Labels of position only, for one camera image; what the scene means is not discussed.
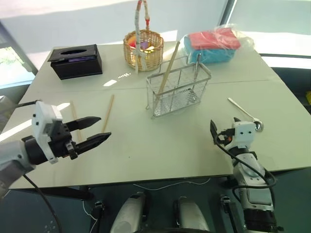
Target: white wall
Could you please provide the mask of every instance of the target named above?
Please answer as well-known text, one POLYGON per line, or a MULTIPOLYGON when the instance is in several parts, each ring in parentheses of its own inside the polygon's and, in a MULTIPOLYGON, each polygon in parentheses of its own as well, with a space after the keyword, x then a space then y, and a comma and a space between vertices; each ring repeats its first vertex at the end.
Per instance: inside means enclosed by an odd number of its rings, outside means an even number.
POLYGON ((230 23, 241 31, 311 34, 311 0, 238 0, 230 23))
MULTIPOLYGON (((0 7, 0 21, 37 68, 55 46, 122 41, 134 30, 136 0, 5 2, 6 8, 0 7)), ((177 30, 178 39, 187 33, 212 29, 219 24, 226 2, 148 0, 150 28, 159 33, 177 30)))

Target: tissue box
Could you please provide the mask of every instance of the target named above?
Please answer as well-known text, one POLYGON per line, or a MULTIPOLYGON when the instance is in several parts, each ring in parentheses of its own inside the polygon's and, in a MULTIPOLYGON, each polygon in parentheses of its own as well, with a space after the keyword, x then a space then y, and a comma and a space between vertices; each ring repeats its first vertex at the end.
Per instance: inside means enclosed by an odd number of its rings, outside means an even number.
POLYGON ((184 37, 186 54, 189 62, 196 62, 201 54, 201 63, 228 62, 241 46, 230 28, 192 33, 184 37))
POLYGON ((102 74, 102 60, 96 45, 53 50, 49 60, 60 79, 102 74))

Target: spoon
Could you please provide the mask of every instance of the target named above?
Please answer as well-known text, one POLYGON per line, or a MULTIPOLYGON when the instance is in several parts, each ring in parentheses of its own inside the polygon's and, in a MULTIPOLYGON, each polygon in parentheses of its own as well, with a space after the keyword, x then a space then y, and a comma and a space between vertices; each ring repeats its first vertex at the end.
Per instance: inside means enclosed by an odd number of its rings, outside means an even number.
POLYGON ((237 106, 241 111, 243 111, 246 115, 251 117, 253 119, 254 124, 256 125, 256 131, 262 132, 263 131, 263 122, 259 120, 258 118, 253 117, 250 115, 247 111, 245 111, 241 106, 239 106, 232 98, 228 98, 228 100, 233 103, 235 106, 237 106))

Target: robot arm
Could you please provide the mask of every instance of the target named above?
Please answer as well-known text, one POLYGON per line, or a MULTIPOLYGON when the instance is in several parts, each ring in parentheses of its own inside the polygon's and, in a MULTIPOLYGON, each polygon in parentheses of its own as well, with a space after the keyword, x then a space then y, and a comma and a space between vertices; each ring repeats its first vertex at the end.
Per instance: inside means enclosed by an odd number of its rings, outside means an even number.
POLYGON ((37 101, 32 118, 34 137, 21 141, 2 143, 0 146, 0 198, 4 197, 13 182, 35 169, 36 165, 49 161, 57 163, 59 157, 75 159, 79 154, 97 147, 111 133, 99 133, 76 144, 71 131, 87 128, 99 117, 89 116, 63 123, 56 106, 37 101))
POLYGON ((271 191, 268 187, 264 188, 267 186, 263 179, 265 169, 258 162, 256 154, 249 151, 255 136, 255 124, 235 118, 232 128, 222 131, 224 140, 218 137, 220 133, 217 134, 213 121, 210 124, 210 131, 215 139, 214 142, 218 145, 223 144, 225 150, 233 155, 233 175, 239 184, 240 202, 247 232, 278 232, 271 191), (242 164, 241 161, 257 172, 242 164))

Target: basket handle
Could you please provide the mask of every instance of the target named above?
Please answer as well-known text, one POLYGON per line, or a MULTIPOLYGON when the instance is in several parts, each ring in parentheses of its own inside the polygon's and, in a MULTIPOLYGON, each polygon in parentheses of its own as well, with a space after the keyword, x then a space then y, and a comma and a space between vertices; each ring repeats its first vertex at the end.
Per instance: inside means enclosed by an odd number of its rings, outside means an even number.
POLYGON ((139 30, 139 12, 141 8, 141 3, 144 3, 145 7, 145 21, 146 21, 146 30, 149 31, 149 22, 150 22, 150 17, 148 15, 148 4, 147 0, 138 0, 137 2, 137 7, 136 7, 136 12, 135 12, 135 33, 136 33, 136 64, 135 64, 135 70, 136 73, 138 73, 138 57, 141 57, 141 65, 142 69, 146 70, 146 61, 145 61, 145 56, 146 54, 140 51, 140 30, 139 30))

